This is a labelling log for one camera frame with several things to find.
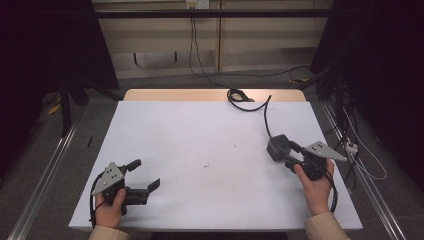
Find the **person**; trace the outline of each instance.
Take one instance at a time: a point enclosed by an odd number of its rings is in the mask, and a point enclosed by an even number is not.
[[[327,160],[327,169],[334,173],[334,163]],[[328,207],[328,196],[331,184],[326,178],[317,181],[309,180],[300,165],[294,167],[296,175],[303,186],[306,205],[311,217],[305,221],[305,230],[310,240],[347,240],[349,239],[340,227],[333,213]],[[111,206],[102,204],[102,194],[96,195],[96,226],[89,240],[124,240],[129,239],[129,234],[118,230],[121,221],[121,206],[125,199],[125,190],[119,190]]]

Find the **sleeve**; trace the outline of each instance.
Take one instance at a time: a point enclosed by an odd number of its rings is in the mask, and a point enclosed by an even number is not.
[[[108,227],[96,225],[89,240],[128,240],[129,234]]]
[[[310,240],[349,239],[331,212],[322,213],[306,220],[305,230]]]

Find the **silver bracket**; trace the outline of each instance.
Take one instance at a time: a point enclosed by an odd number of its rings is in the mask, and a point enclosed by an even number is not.
[[[332,148],[327,146],[325,143],[318,141],[304,148],[306,151],[312,153],[315,156],[322,158],[330,158],[342,162],[346,162],[347,158],[340,153],[334,151]]]
[[[122,174],[119,167],[116,166],[114,162],[111,162],[109,166],[105,169],[102,178],[97,182],[94,191],[91,193],[92,196],[97,195],[108,187],[113,186],[115,183],[124,179],[124,175]]]

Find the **hand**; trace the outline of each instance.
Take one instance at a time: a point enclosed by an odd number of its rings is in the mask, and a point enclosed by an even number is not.
[[[125,200],[125,189],[120,189],[116,194],[113,205],[104,202],[103,194],[96,195],[96,224],[117,229],[121,222],[121,207]]]
[[[294,169],[297,177],[303,185],[306,205],[309,208],[311,216],[329,212],[328,196],[332,186],[327,178],[322,177],[319,180],[311,181],[308,176],[306,176],[300,165],[296,164]],[[334,163],[329,159],[327,159],[327,170],[332,176],[334,173]]]

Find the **white sheet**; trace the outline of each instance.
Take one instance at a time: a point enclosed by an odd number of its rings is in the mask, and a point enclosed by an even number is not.
[[[325,142],[307,102],[271,102],[267,116],[273,136],[285,134],[301,146]],[[90,187],[109,162],[120,166],[141,159],[142,166],[127,173],[126,185],[146,188],[160,178],[161,186],[147,205],[128,206],[124,228],[302,229],[309,217],[302,186],[284,163],[272,161],[268,139],[262,110],[242,112],[228,102],[120,102],[69,226],[91,229]],[[339,191],[336,218],[344,229],[361,229],[337,169],[334,179]]]

